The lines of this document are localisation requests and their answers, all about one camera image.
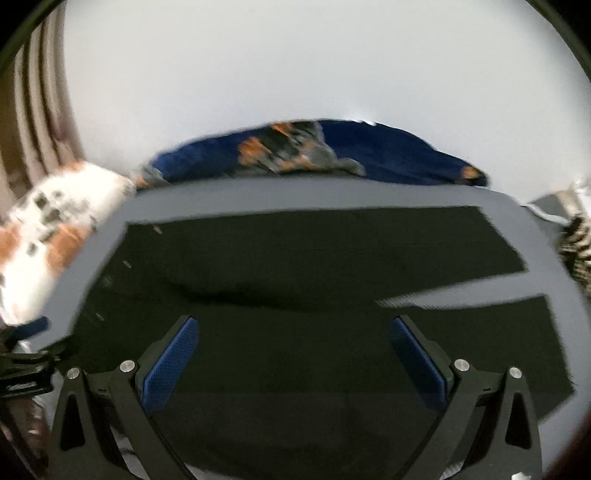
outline orange and gray pattern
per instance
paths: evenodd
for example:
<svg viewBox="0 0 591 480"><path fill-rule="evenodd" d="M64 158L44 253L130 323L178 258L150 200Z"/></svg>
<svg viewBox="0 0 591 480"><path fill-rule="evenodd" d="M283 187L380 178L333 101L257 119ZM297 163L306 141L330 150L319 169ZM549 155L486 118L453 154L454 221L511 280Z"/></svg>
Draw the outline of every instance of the orange and gray pattern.
<svg viewBox="0 0 591 480"><path fill-rule="evenodd" d="M238 145L238 162L243 168L273 173L335 170L364 175L363 166L351 158L337 158L324 142L318 122L273 124L257 136Z"/></svg>

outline pillow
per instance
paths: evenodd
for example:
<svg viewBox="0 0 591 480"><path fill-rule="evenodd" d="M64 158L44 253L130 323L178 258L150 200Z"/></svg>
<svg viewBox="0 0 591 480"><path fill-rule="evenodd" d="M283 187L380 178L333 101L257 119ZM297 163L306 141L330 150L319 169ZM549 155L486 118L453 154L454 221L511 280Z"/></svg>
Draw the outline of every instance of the pillow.
<svg viewBox="0 0 591 480"><path fill-rule="evenodd" d="M41 313L86 238L134 192L130 179L77 160L8 212L0 228L0 315L6 325Z"/></svg>

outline blue pad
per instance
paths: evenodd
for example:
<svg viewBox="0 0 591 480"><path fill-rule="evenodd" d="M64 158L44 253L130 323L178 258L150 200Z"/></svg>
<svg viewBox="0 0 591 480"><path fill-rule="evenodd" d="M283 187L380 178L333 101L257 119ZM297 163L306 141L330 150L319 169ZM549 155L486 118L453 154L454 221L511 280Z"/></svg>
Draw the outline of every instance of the blue pad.
<svg viewBox="0 0 591 480"><path fill-rule="evenodd" d="M443 375L420 342L400 318L390 325L390 343L427 408L447 408L447 389Z"/></svg>
<svg viewBox="0 0 591 480"><path fill-rule="evenodd" d="M47 317L39 317L32 322L23 323L14 327L12 337L15 340L26 340L38 333L45 332L49 329L49 319Z"/></svg>
<svg viewBox="0 0 591 480"><path fill-rule="evenodd" d="M199 343L199 322L189 318L146 374L141 402L150 416L162 410Z"/></svg>

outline white wall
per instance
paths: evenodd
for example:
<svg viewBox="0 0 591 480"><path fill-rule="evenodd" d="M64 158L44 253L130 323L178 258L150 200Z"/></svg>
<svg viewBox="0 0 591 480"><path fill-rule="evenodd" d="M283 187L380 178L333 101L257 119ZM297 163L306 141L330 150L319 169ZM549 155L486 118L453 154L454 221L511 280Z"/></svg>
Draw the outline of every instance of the white wall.
<svg viewBox="0 0 591 480"><path fill-rule="evenodd" d="M406 129L520 197L591 173L591 88L525 0L69 0L86 157L294 118Z"/></svg>

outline metal screw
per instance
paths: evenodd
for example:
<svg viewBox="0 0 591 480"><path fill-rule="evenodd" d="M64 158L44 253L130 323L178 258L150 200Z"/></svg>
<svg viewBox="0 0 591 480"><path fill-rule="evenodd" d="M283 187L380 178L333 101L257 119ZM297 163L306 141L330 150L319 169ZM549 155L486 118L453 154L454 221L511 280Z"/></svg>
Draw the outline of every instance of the metal screw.
<svg viewBox="0 0 591 480"><path fill-rule="evenodd" d="M131 372L134 368L135 362L133 360L126 360L119 366L119 370L121 370L124 373Z"/></svg>
<svg viewBox="0 0 591 480"><path fill-rule="evenodd" d="M523 375L523 373L521 372L521 370L519 370L517 367L511 367L509 369L509 374L513 378L521 378L521 375Z"/></svg>
<svg viewBox="0 0 591 480"><path fill-rule="evenodd" d="M80 375L80 369L76 367L70 368L66 374L70 380L74 380L76 377L78 377L78 375Z"/></svg>
<svg viewBox="0 0 591 480"><path fill-rule="evenodd" d="M470 368L470 364L465 360L458 358L454 363L454 367L456 367L460 372L467 372Z"/></svg>
<svg viewBox="0 0 591 480"><path fill-rule="evenodd" d="M523 472L511 475L511 480L531 480L531 475L526 475Z"/></svg>

